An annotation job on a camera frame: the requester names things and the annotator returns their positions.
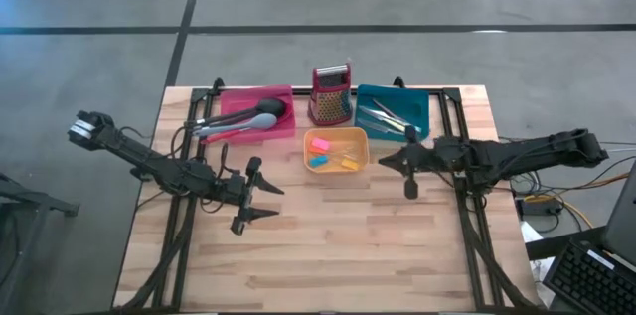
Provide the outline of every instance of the orange container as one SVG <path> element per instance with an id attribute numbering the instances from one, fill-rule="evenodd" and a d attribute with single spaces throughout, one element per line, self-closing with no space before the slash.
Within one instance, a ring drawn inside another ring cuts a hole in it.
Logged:
<path id="1" fill-rule="evenodd" d="M 318 167 L 311 167 L 309 160 L 320 154 L 309 151 L 311 141 L 319 138 L 329 142 L 329 150 L 326 154 L 329 161 Z M 362 171 L 369 163 L 369 140 L 367 133 L 360 127 L 334 127 L 334 128 L 314 128 L 305 132 L 304 139 L 305 166 L 315 173 L 333 172 L 357 172 Z M 342 165 L 342 163 L 358 164 L 358 169 L 354 170 Z"/>

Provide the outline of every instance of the teal bin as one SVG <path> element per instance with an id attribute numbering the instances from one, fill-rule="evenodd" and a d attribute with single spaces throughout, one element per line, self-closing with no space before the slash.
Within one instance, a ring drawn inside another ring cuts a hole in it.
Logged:
<path id="1" fill-rule="evenodd" d="M 367 136 L 369 138 L 406 142 L 403 135 L 382 133 L 379 130 L 367 127 L 360 122 L 361 119 L 364 119 L 366 121 L 373 122 L 376 125 L 397 131 L 389 124 L 379 121 L 360 110 L 360 106 L 366 106 L 373 110 L 382 111 L 373 103 L 372 99 L 377 100 L 395 115 L 408 121 L 411 125 L 420 127 L 421 133 L 418 134 L 419 140 L 423 140 L 428 136 L 430 131 L 428 116 L 428 91 L 375 85 L 358 86 L 355 125 L 363 128 L 367 132 Z"/>

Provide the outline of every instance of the computer monitor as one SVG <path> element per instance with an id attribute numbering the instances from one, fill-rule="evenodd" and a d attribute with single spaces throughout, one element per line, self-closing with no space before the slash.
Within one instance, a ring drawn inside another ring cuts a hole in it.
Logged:
<path id="1" fill-rule="evenodd" d="M 603 246 L 636 265 L 636 162 L 607 223 Z"/>

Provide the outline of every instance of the eraser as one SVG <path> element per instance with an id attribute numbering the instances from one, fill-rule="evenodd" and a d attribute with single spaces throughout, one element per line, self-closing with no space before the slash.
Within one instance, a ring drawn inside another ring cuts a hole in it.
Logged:
<path id="1" fill-rule="evenodd" d="M 360 165 L 358 165 L 357 162 L 348 160 L 348 159 L 344 159 L 342 160 L 342 163 L 340 164 L 342 167 L 351 169 L 351 170 L 356 170 L 358 171 L 360 169 Z"/>
<path id="2" fill-rule="evenodd" d="M 327 163 L 327 156 L 318 156 L 309 160 L 309 166 L 318 167 Z"/>
<path id="3" fill-rule="evenodd" d="M 311 152 L 311 153 L 317 153 L 317 154 L 319 154 L 319 155 L 324 155 L 324 154 L 326 154 L 326 153 L 327 153 L 327 151 L 325 151 L 325 150 L 323 150 L 323 149 L 321 149 L 321 148 L 315 147 L 315 146 L 311 146 L 311 147 L 309 147 L 309 152 Z"/>
<path id="4" fill-rule="evenodd" d="M 315 137 L 313 140 L 311 140 L 311 146 L 314 146 L 326 151 L 326 150 L 329 150 L 329 141 Z"/>

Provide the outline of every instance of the black stripe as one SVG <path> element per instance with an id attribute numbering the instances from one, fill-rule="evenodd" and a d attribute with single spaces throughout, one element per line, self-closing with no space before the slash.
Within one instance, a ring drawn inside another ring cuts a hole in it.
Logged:
<path id="1" fill-rule="evenodd" d="M 479 32 L 630 32 L 636 24 L 542 24 L 542 25 L 316 25 L 316 26 L 193 26 L 197 35 L 273 34 L 376 34 L 376 33 L 479 33 Z"/>
<path id="2" fill-rule="evenodd" d="M 181 66 L 181 58 L 183 57 L 183 51 L 186 48 L 186 40 L 188 39 L 188 28 L 192 22 L 192 16 L 195 13 L 196 4 L 197 0 L 188 0 L 188 2 L 186 2 L 186 9 L 183 11 L 181 27 L 179 27 L 179 34 L 177 35 L 175 49 L 172 51 L 172 59 L 170 59 L 170 67 L 168 67 L 168 74 L 166 75 L 164 88 L 167 86 L 174 86 L 177 82 L 177 74 L 179 73 L 179 66 Z"/>
<path id="3" fill-rule="evenodd" d="M 179 27 L 0 27 L 0 35 L 177 34 Z"/>

